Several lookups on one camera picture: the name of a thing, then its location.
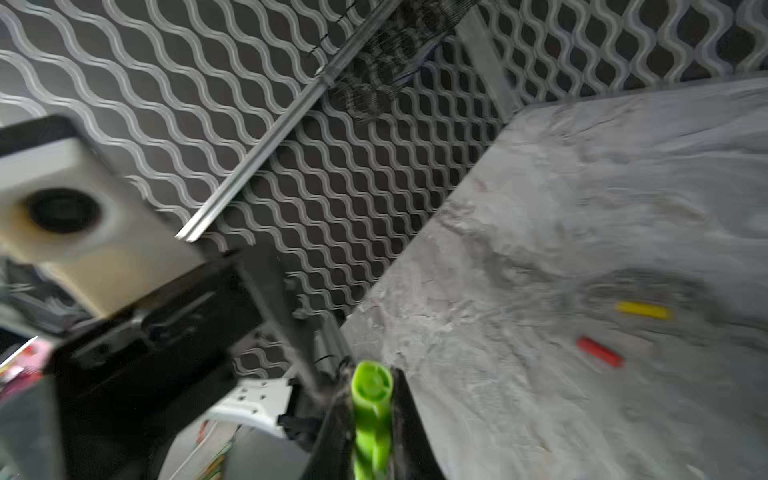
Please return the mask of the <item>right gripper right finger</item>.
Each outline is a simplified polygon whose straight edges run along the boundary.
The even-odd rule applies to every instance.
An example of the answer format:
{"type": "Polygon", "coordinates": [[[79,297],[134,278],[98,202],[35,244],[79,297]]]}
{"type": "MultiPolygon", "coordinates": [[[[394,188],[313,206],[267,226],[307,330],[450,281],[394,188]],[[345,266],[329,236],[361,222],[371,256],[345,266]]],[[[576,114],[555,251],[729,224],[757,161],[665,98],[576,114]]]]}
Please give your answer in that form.
{"type": "Polygon", "coordinates": [[[390,479],[438,479],[444,476],[429,443],[405,373],[392,369],[392,451],[390,479]]]}

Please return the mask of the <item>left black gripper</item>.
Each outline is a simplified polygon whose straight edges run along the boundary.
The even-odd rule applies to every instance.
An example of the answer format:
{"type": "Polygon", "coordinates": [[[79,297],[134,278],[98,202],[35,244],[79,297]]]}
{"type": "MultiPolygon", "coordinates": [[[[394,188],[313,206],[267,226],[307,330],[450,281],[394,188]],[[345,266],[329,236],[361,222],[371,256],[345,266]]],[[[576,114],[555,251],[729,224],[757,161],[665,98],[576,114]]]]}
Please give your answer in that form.
{"type": "Polygon", "coordinates": [[[237,385],[232,348],[262,319],[228,253],[54,350],[57,479],[141,476],[151,452],[237,385]]]}

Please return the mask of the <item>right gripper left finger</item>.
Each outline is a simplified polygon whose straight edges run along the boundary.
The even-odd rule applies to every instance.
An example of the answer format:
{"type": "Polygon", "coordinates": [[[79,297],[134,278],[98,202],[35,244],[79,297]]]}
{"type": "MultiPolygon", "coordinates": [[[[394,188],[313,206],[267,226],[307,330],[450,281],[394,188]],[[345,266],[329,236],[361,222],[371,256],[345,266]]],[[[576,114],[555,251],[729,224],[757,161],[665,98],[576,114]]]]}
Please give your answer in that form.
{"type": "Polygon", "coordinates": [[[354,478],[356,434],[351,381],[355,368],[351,359],[344,359],[339,367],[338,383],[301,480],[354,478]]]}

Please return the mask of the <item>red pen cap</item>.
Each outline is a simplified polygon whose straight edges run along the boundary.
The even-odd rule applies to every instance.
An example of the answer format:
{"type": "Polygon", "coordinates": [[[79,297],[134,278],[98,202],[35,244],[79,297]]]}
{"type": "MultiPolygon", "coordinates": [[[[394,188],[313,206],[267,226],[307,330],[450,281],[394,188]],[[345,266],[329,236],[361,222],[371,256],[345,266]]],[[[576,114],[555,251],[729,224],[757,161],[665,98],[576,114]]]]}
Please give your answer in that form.
{"type": "Polygon", "coordinates": [[[591,338],[580,337],[577,340],[577,346],[586,354],[605,362],[613,368],[621,368],[625,364],[623,356],[591,338]]]}

